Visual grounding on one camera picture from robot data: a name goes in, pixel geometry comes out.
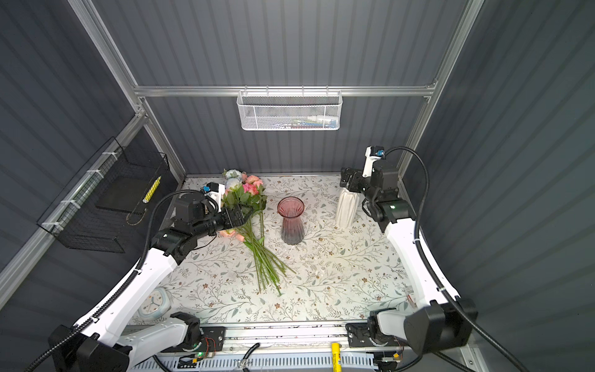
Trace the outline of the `bundle of artificial flowers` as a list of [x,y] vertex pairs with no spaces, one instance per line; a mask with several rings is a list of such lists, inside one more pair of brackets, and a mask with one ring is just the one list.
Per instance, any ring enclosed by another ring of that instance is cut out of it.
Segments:
[[222,206],[241,206],[246,224],[230,232],[252,252],[260,291],[274,289],[281,295],[280,279],[290,270],[288,265],[265,246],[264,211],[267,207],[266,187],[257,175],[248,175],[240,170],[226,170],[225,194]]

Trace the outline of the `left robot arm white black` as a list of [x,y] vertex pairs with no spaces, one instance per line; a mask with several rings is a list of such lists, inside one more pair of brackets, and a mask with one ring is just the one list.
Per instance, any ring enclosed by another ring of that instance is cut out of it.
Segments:
[[195,249],[202,237],[244,225],[254,213],[251,207],[224,207],[223,193],[213,184],[197,190],[172,192],[173,224],[149,232],[140,259],[122,280],[91,311],[74,325],[57,327],[49,338],[50,348],[28,370],[47,358],[58,371],[127,371],[169,348],[196,353],[206,345],[201,322],[184,312],[128,336],[130,319]]

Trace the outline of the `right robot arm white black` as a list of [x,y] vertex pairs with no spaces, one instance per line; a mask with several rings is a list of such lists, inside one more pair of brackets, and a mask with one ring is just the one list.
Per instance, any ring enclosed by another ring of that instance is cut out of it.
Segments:
[[344,167],[340,186],[364,197],[364,211],[397,251],[416,297],[412,314],[396,308],[372,311],[367,321],[370,341],[382,346],[399,341],[417,354],[465,346],[473,330],[466,317],[477,318],[476,306],[460,298],[426,242],[415,238],[415,213],[399,195],[398,173],[391,163],[372,157],[362,170]]

